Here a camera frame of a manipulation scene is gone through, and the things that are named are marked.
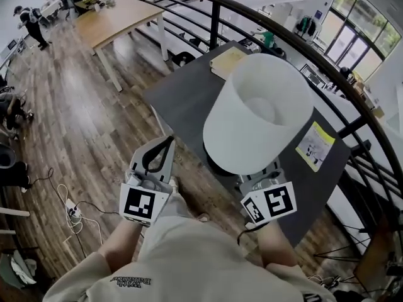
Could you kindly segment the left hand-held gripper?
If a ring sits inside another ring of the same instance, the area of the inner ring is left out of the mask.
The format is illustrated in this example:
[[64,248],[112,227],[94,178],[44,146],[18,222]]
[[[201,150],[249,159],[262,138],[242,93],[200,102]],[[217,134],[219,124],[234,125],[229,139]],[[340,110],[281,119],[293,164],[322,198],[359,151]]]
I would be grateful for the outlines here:
[[[176,142],[173,136],[155,138],[133,154],[131,169],[125,172],[120,186],[119,215],[145,227],[153,225],[173,193],[168,184],[174,161]],[[159,155],[157,167],[151,162]],[[161,180],[150,172],[161,172]]]

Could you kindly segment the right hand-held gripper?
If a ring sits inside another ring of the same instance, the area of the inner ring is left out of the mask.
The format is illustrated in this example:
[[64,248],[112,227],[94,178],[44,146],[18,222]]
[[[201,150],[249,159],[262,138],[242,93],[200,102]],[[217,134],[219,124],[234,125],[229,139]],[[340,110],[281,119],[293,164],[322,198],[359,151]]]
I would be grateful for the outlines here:
[[297,211],[293,184],[278,159],[262,171],[240,178],[241,205],[254,225],[263,226]]

